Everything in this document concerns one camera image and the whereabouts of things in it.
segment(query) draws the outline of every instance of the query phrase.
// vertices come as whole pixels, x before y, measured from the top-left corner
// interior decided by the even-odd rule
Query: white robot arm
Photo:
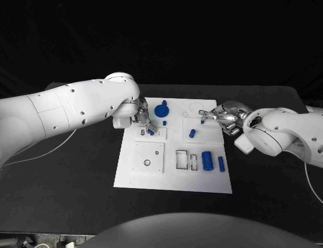
[[[43,92],[0,99],[0,167],[7,159],[43,139],[112,116],[113,128],[141,122],[146,132],[146,102],[126,73],[66,84]]]
[[[269,156],[280,151],[292,153],[305,163],[323,168],[323,113],[298,114],[286,108],[252,111],[242,103],[226,101],[211,111],[198,111],[219,122],[223,132],[233,136],[236,147],[244,154],[253,148]]]

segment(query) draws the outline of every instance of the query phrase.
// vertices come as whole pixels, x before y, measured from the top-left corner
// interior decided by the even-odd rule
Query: white board
[[[139,123],[133,123],[123,130],[113,187],[231,194],[221,129],[210,119],[200,124],[197,114],[198,110],[211,110],[216,101],[145,99],[149,120],[157,132],[154,135],[146,133],[141,135],[141,130],[145,128]],[[158,118],[154,108],[162,100],[167,101],[170,112],[164,118]],[[193,138],[188,137],[191,129],[195,130]],[[187,152],[187,169],[175,168],[177,150]],[[200,156],[203,151],[211,153],[213,170],[210,171],[203,170]],[[197,170],[191,170],[191,154],[195,155]],[[219,171],[217,157],[223,157],[224,172]]]

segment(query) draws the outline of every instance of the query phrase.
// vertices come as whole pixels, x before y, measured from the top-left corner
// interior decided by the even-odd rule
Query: black curtain
[[[323,107],[323,1],[0,3],[0,98],[116,71],[139,84],[291,86]]]

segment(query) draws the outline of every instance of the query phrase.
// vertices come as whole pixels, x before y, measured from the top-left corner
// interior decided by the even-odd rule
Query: blue cylinder
[[[190,130],[190,134],[188,134],[188,137],[190,137],[190,138],[193,138],[194,132],[195,132],[194,129],[191,129],[191,130]]]
[[[165,117],[168,114],[167,102],[162,101],[161,105],[154,108],[154,114],[157,117]]]
[[[208,151],[204,151],[201,154],[201,166],[204,171],[211,171],[213,170],[213,165],[211,165],[211,153]]]
[[[219,157],[219,171],[224,172],[223,158]]]

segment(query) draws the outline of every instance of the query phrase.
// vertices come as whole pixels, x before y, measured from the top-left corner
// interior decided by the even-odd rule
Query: table
[[[306,109],[291,87],[139,85],[141,96],[216,99],[244,103],[252,109]],[[148,215],[204,212],[233,215],[323,242],[323,205],[304,174],[304,163],[286,152],[276,157],[249,155],[224,137],[233,194],[113,188],[123,130],[110,118],[79,129],[63,146],[44,157],[0,171],[0,231],[95,235]],[[14,160],[54,148],[70,133],[46,139]],[[308,165],[314,189],[323,198],[323,169]]]

